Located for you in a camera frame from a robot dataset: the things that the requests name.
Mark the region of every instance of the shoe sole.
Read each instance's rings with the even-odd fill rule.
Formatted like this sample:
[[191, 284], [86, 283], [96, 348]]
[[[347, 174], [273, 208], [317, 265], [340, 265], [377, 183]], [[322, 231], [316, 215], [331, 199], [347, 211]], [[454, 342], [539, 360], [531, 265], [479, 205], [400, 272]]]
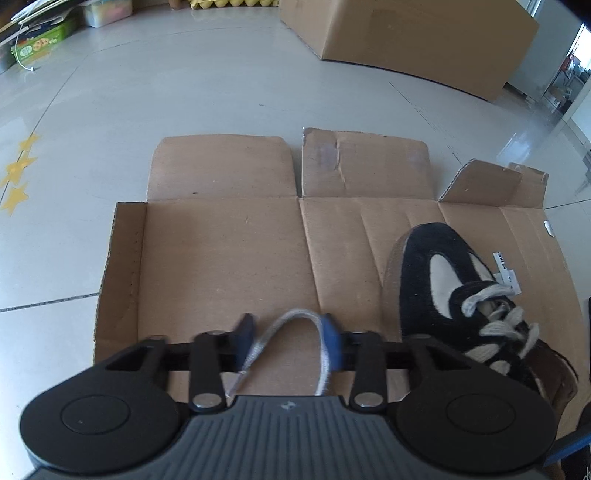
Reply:
[[400, 237], [394, 247], [384, 272], [384, 282], [382, 284], [382, 335], [386, 340], [400, 342], [402, 332], [400, 329], [400, 276], [402, 273], [402, 260], [408, 237], [414, 228], [411, 228], [402, 237]]

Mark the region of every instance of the yellow egg carton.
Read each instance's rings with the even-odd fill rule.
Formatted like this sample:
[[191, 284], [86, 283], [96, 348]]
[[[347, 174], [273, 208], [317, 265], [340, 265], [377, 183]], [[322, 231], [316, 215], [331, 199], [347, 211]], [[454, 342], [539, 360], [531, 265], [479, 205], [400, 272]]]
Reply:
[[209, 8], [215, 5], [218, 8], [231, 5], [232, 7], [239, 7], [246, 4], [248, 7], [254, 7], [259, 4], [262, 7], [276, 7], [279, 5], [279, 0], [190, 0], [191, 8]]

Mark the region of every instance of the flattened cardboard box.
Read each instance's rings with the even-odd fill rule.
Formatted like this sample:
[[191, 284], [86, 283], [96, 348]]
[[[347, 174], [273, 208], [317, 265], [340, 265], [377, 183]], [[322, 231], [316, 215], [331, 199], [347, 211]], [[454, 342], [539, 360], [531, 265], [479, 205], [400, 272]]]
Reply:
[[[538, 322], [542, 339], [579, 373], [564, 434], [591, 393], [589, 347], [564, 258], [544, 227], [546, 181], [528, 167], [474, 160], [437, 201], [422, 142], [307, 129], [299, 199], [281, 138], [166, 138], [154, 154], [148, 202], [120, 203], [115, 213], [96, 359], [148, 335], [187, 342], [229, 330], [244, 313], [264, 327], [295, 307], [395, 339], [379, 308], [390, 250], [412, 226], [446, 222], [492, 271], [492, 253], [502, 252], [519, 279], [515, 301], [526, 320]], [[318, 350], [312, 324], [286, 326], [241, 392], [312, 394]], [[337, 377], [333, 390], [346, 394], [349, 377]], [[186, 401], [186, 378], [171, 385]]]
[[409, 73], [494, 100], [538, 29], [516, 0], [281, 0], [323, 60]]

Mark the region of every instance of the yellow star sticker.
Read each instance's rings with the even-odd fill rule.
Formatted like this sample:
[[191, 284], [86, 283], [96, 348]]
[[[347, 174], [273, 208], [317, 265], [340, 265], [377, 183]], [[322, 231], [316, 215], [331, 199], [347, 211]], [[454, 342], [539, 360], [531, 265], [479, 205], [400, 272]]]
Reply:
[[22, 171], [36, 159], [36, 157], [29, 157], [28, 152], [23, 152], [20, 160], [7, 165], [7, 175], [0, 181], [0, 187], [4, 187], [9, 181], [18, 185], [21, 182]]
[[21, 148], [21, 150], [28, 152], [33, 146], [33, 143], [35, 143], [40, 138], [41, 137], [39, 137], [39, 135], [31, 134], [31, 136], [27, 138], [24, 142], [19, 142], [18, 146]]
[[8, 194], [8, 198], [0, 207], [0, 210], [8, 210], [8, 215], [12, 216], [12, 213], [14, 212], [16, 206], [19, 203], [24, 202], [27, 198], [29, 198], [29, 195], [25, 193], [26, 186], [27, 184], [25, 183], [22, 187], [19, 188], [11, 187], [10, 193]]

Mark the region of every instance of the shoe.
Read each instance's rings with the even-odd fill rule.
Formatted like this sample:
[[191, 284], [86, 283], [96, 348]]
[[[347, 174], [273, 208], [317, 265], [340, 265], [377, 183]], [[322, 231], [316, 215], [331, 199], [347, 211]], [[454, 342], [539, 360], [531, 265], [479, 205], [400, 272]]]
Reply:
[[548, 398], [560, 418], [577, 392], [568, 360], [527, 325], [512, 289], [445, 223], [418, 225], [388, 260], [382, 330], [389, 340], [430, 335]]

